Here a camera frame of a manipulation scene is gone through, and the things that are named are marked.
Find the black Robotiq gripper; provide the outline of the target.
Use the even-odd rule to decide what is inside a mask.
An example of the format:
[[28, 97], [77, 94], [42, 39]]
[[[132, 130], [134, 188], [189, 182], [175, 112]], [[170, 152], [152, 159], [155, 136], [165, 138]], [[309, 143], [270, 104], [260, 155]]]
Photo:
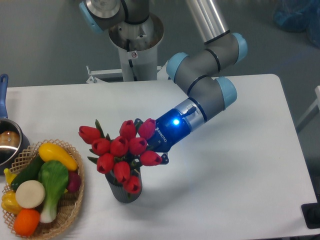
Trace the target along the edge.
[[[139, 129], [143, 124], [140, 118], [134, 120], [134, 126]], [[161, 155], [161, 165], [169, 163], [168, 151], [173, 145], [191, 133], [187, 121], [181, 113], [173, 108], [155, 121], [155, 131], [153, 136], [147, 140], [154, 152], [163, 153]]]

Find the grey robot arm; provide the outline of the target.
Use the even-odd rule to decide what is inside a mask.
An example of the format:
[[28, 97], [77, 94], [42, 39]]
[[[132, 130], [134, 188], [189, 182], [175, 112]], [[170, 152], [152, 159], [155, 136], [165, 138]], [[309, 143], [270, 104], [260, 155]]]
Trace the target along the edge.
[[[123, 126], [144, 141], [133, 143], [125, 160], [133, 167], [168, 163], [168, 151], [198, 127], [224, 111], [237, 99], [237, 91], [222, 69], [241, 61], [248, 52], [246, 40], [231, 33], [213, 0], [189, 0], [187, 6], [205, 49], [195, 56], [179, 52], [166, 64], [168, 77], [187, 95], [157, 120]], [[108, 31], [117, 47], [125, 82], [155, 80], [158, 45], [164, 35], [161, 20], [150, 12], [147, 0], [83, 0], [79, 9], [89, 27]]]

